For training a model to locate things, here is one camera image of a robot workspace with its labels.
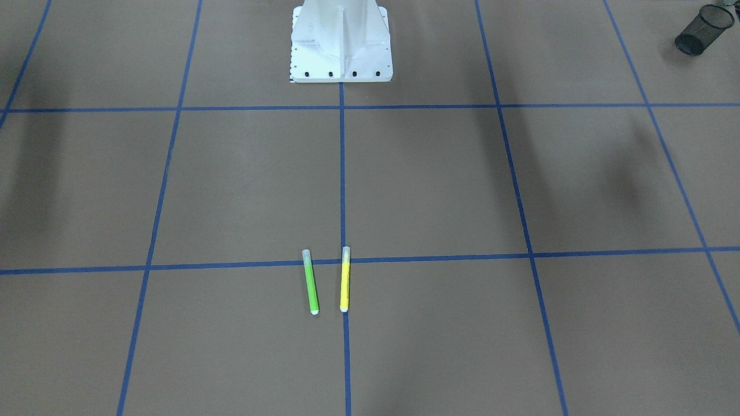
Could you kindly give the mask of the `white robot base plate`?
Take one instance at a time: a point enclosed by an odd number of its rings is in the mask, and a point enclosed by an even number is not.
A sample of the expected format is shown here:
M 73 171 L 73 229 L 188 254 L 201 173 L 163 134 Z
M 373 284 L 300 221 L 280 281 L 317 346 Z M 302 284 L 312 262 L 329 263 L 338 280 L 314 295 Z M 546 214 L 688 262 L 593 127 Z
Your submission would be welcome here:
M 394 78 L 389 14 L 375 1 L 304 1 L 293 9 L 290 51 L 293 83 Z

